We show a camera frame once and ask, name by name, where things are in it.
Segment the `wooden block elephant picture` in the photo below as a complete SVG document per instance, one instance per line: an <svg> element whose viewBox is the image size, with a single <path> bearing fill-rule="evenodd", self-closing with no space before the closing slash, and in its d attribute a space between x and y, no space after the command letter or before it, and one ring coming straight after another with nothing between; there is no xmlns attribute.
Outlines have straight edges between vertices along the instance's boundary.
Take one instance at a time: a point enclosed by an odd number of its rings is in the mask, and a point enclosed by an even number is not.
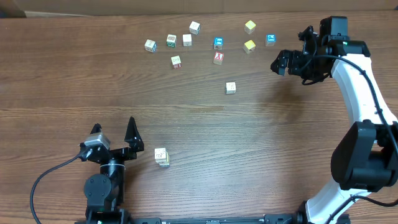
<svg viewBox="0 0 398 224"><path fill-rule="evenodd" d="M166 148L156 148L154 152L156 163L167 162L168 152Z"/></svg>

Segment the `wooden block letter X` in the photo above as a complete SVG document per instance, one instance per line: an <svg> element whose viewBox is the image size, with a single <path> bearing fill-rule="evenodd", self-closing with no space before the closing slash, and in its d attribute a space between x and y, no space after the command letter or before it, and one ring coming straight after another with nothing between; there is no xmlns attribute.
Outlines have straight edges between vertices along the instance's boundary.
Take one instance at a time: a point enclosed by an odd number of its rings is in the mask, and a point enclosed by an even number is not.
<svg viewBox="0 0 398 224"><path fill-rule="evenodd" d="M168 154L168 152L160 152L160 153L156 153L155 154L156 155L156 158L155 158L155 160L156 160L156 162L158 163L158 164L160 164L161 162L169 162L169 154Z"/></svg>

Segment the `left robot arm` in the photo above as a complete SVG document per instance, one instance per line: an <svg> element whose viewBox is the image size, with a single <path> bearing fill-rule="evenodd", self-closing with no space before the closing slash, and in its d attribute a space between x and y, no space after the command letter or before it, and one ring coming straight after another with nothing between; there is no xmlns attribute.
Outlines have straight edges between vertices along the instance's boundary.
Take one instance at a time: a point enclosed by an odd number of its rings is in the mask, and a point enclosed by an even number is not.
<svg viewBox="0 0 398 224"><path fill-rule="evenodd" d="M78 157L99 164L99 173L89 177L83 191L87 199L86 223L132 223L131 214L121 208L124 203L125 162L137 158L144 142L133 117L129 118L124 141L127 147L111 149L111 141L95 124L90 135L80 144Z"/></svg>

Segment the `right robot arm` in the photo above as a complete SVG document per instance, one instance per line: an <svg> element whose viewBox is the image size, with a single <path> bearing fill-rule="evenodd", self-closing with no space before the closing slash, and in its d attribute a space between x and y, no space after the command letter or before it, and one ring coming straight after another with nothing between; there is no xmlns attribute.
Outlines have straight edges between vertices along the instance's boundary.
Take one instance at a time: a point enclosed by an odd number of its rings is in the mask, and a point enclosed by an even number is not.
<svg viewBox="0 0 398 224"><path fill-rule="evenodd" d="M302 50L282 50L271 63L279 75L296 75L304 85L334 79L351 123L331 157L331 179L293 214L267 214L264 223L349 223L347 210L397 182L397 118L373 75L365 42L351 40L348 20L330 16L320 30L298 34Z"/></svg>

